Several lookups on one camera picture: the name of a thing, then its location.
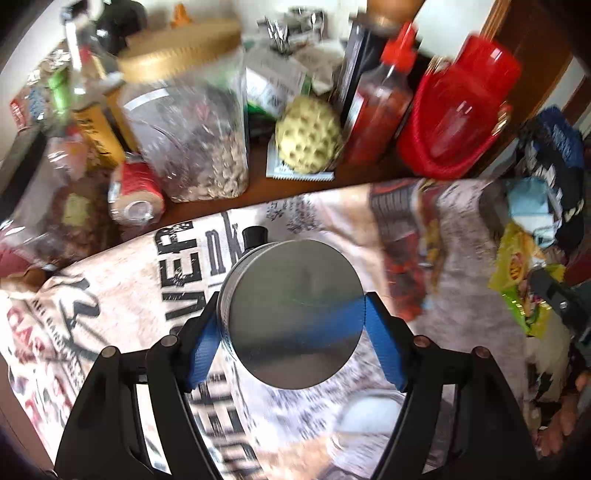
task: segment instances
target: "snack packet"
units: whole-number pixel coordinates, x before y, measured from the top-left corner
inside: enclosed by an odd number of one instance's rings
[[[501,239],[495,272],[488,286],[500,292],[527,335],[542,338],[552,308],[530,290],[528,275],[533,268],[545,268],[555,280],[563,281],[564,266],[547,265],[534,239],[510,222]]]

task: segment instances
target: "sauce bottle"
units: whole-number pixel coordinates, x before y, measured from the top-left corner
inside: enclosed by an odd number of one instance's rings
[[[346,163],[376,163],[388,148],[413,99],[407,75],[417,58],[413,49],[416,35],[412,23],[406,22],[398,38],[386,44],[381,65],[359,79],[344,128],[345,138],[349,136]]]

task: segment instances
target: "black knob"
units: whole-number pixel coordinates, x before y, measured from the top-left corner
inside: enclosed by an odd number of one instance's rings
[[[249,226],[242,231],[242,238],[244,239],[244,251],[248,252],[269,243],[269,231],[260,225]]]

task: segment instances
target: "red bottle cap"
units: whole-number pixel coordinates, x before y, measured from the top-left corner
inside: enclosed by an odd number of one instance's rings
[[[398,38],[388,40],[380,61],[395,66],[403,74],[409,73],[413,69],[414,61],[417,59],[417,52],[413,48],[416,36],[417,31],[413,24],[406,22],[402,26]]]

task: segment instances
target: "transparent jar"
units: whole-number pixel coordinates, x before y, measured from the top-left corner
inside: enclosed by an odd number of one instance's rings
[[[122,108],[175,202],[234,198],[248,187],[240,23],[210,20],[142,37],[119,56]]]

